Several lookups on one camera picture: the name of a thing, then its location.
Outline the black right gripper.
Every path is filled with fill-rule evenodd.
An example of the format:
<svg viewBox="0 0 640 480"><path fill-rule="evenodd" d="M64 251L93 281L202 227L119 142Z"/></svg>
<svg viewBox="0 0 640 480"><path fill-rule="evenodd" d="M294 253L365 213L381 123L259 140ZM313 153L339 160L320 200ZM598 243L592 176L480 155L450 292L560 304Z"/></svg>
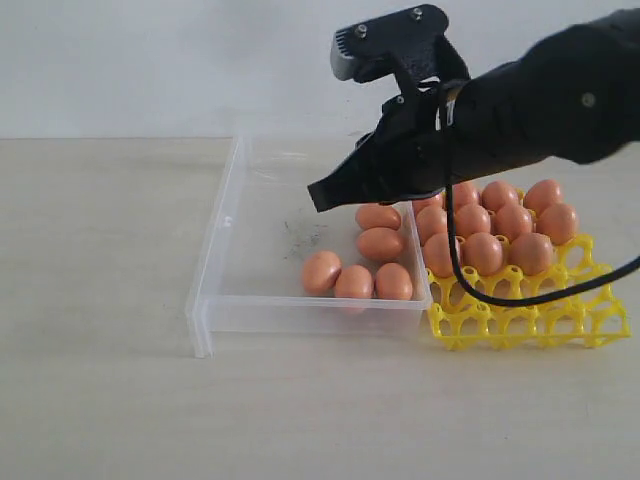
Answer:
<svg viewBox="0 0 640 480"><path fill-rule="evenodd" d="M413 111L383 105L376 128L330 174L307 186L318 212L364 203L394 204L444 190L441 130L458 87L427 90Z"/></svg>

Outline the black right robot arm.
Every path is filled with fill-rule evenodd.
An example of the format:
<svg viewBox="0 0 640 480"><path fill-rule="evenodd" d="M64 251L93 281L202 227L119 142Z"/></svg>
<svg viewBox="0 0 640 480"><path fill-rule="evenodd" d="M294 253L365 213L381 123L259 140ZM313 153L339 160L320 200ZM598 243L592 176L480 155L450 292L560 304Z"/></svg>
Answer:
<svg viewBox="0 0 640 480"><path fill-rule="evenodd" d="M472 77L446 38L449 21L422 4L336 31L334 76L393 76L376 128L308 188L315 208L394 204L558 157L579 165L639 138L639 12L570 26L519 59Z"/></svg>

